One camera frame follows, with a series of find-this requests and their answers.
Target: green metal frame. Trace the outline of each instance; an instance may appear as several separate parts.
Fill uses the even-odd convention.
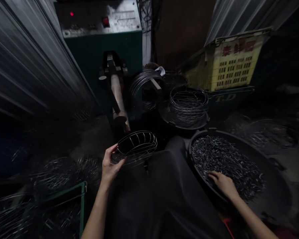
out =
[[[143,68],[142,30],[65,38],[64,40],[100,104],[97,113],[104,112],[112,121],[111,99],[98,79],[99,67],[103,64],[103,53],[115,51],[121,59],[125,60],[128,77],[132,78]],[[139,119],[142,112],[140,109],[128,112],[128,115],[130,119]]]
[[[69,192],[71,192],[71,191],[73,191],[73,190],[75,190],[76,188],[79,188],[79,187],[81,188],[81,194],[80,195],[77,195],[76,197],[70,198],[67,201],[64,201],[60,204],[57,204],[57,205],[55,205],[54,207],[52,207],[50,209],[53,209],[57,206],[60,206],[60,205],[66,203],[66,202],[69,202],[69,201],[71,201],[75,198],[81,197],[81,212],[80,212],[80,238],[81,238],[83,230],[84,230],[84,205],[85,205],[85,194],[87,192],[87,182],[86,181],[83,181],[83,182],[81,182],[81,183],[79,183],[79,184],[77,184],[77,185],[75,185],[75,186],[73,186],[69,189],[65,189],[61,192],[57,192],[55,194],[52,194],[46,200],[44,200],[43,203],[49,202],[49,201],[54,200],[54,199],[57,199],[58,197],[60,197],[62,195],[65,195],[65,194],[67,194],[67,193],[69,193]]]

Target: control panel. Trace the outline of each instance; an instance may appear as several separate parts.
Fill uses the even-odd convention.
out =
[[[141,31],[136,0],[56,2],[64,38]]]

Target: wall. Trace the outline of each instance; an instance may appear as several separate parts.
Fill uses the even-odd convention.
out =
[[[279,29],[299,7],[299,0],[217,0],[205,45],[265,27]]]
[[[17,120],[95,105],[45,0],[0,0],[0,112]]]
[[[164,0],[156,32],[157,63],[173,69],[205,43],[216,0]]]

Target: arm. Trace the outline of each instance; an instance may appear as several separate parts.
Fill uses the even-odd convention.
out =
[[[244,200],[240,198],[231,178],[215,171],[209,172],[209,177],[214,180],[217,187],[233,203],[257,239],[278,239],[260,218],[254,214]]]
[[[81,239],[103,239],[104,237],[105,216],[109,188],[118,171],[125,162],[125,159],[123,159],[118,164],[114,165],[111,163],[111,154],[116,149],[117,144],[113,145],[105,151],[102,163],[102,179],[100,187],[97,192],[92,211],[84,228]]]

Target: black cloth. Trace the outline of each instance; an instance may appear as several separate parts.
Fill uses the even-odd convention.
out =
[[[105,238],[230,238],[174,137],[143,165],[122,168],[109,196]]]

